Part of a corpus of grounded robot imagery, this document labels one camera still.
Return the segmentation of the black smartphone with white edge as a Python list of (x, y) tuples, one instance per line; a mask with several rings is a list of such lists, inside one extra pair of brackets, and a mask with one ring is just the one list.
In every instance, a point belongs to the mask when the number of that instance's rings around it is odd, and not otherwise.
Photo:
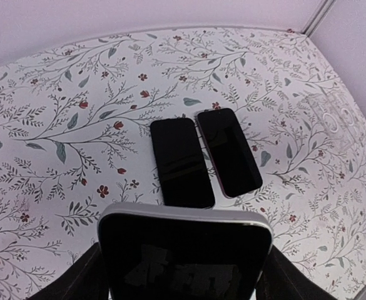
[(273, 244), (255, 212), (130, 202), (97, 230), (113, 299), (250, 299)]

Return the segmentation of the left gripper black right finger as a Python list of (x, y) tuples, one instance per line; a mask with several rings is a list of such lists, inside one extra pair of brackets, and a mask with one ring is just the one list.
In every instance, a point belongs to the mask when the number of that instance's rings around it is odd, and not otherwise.
[(309, 280), (275, 246), (272, 247), (255, 288), (259, 300), (334, 300)]

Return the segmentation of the black smartphone corner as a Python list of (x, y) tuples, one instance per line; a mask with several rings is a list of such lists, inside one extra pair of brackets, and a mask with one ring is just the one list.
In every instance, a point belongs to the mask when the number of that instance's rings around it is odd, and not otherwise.
[(150, 133), (164, 204), (212, 208), (215, 196), (195, 123), (189, 118), (157, 120)]

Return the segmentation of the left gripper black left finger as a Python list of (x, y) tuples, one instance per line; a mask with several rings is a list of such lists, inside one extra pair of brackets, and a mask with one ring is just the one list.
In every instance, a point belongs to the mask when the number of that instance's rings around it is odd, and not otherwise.
[(30, 299), (108, 299), (109, 287), (99, 244), (93, 244), (63, 275)]

